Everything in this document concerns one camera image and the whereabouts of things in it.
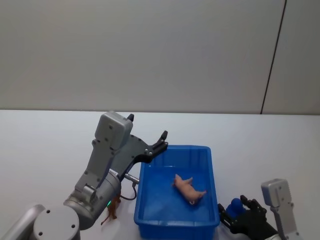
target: gray wall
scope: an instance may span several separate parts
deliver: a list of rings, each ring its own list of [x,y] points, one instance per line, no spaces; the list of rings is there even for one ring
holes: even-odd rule
[[[0,108],[260,113],[283,0],[1,0]]]
[[[320,114],[320,1],[288,0],[263,113]]]

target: gray robot arm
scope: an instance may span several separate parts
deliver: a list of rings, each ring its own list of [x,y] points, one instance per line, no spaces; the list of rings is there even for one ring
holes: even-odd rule
[[[265,204],[274,214],[280,239],[302,240],[297,230],[288,181],[276,178],[262,183],[261,189]]]
[[[79,240],[80,230],[90,228],[116,194],[126,178],[137,184],[129,174],[139,162],[150,163],[164,152],[168,143],[164,131],[153,145],[130,134],[134,116],[125,118],[109,111],[100,117],[93,151],[85,171],[63,206],[46,209],[36,205],[29,209],[1,240]]]

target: cable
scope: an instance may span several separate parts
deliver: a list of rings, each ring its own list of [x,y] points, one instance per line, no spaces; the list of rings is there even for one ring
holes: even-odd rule
[[[283,23],[283,21],[284,21],[286,6],[287,6],[287,0],[285,0],[285,2],[284,2],[284,6],[283,6],[283,10],[282,10],[282,16],[281,16],[279,31],[278,31],[278,35],[277,35],[277,37],[276,37],[276,42],[275,42],[275,47],[274,47],[274,51],[273,51],[273,57],[272,57],[271,67],[270,67],[270,71],[269,71],[268,81],[267,81],[267,83],[266,83],[266,88],[265,88],[265,92],[264,92],[264,97],[263,97],[263,101],[262,101],[262,106],[261,106],[261,112],[260,112],[260,114],[262,114],[263,111],[264,111],[264,106],[265,106],[267,91],[268,91],[268,87],[269,87],[269,83],[270,83],[271,72],[272,72],[272,69],[273,69],[273,67],[274,67],[274,62],[275,62],[276,52],[277,52],[277,48],[278,48],[278,42],[279,42],[279,37],[280,37],[280,33],[281,33],[282,23]]]
[[[122,196],[122,195],[120,195],[120,198],[123,198],[124,200],[128,200],[128,201],[135,200],[137,198],[137,190],[136,190],[135,186],[136,186],[136,184],[132,183],[132,188],[133,188],[133,191],[134,191],[134,197],[133,198],[127,198],[127,197]]]

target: pink toy pig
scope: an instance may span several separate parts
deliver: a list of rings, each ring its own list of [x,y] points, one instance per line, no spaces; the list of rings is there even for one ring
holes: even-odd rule
[[[182,180],[182,178],[176,174],[172,186],[175,186],[184,198],[191,204],[196,204],[199,199],[201,199],[207,191],[196,191],[192,186],[192,177],[187,180]]]

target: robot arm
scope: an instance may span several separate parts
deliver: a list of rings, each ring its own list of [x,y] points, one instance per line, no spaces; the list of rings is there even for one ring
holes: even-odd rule
[[[77,213],[80,230],[95,223],[108,202],[120,192],[121,181],[134,164],[150,163],[168,147],[166,131],[154,145],[130,134],[133,119],[132,114],[125,118],[113,111],[100,118],[87,168],[64,202]]]
[[[163,153],[168,143],[167,131],[148,145],[130,134],[133,114],[125,118],[109,111],[100,117],[93,151],[88,165],[62,206],[29,209],[1,240],[79,240],[80,230],[90,228],[116,194],[126,178],[139,180],[128,172],[136,163],[150,163]]]
[[[267,222],[267,210],[257,200],[248,200],[243,195],[232,200],[226,210],[218,205],[221,222],[231,233],[242,233],[252,240],[302,240],[297,231],[288,181],[273,179],[262,183],[261,189],[265,204],[274,213],[277,231]]]
[[[288,181],[276,178],[262,183],[261,189],[265,204],[274,214],[281,239],[302,240],[297,230]]]

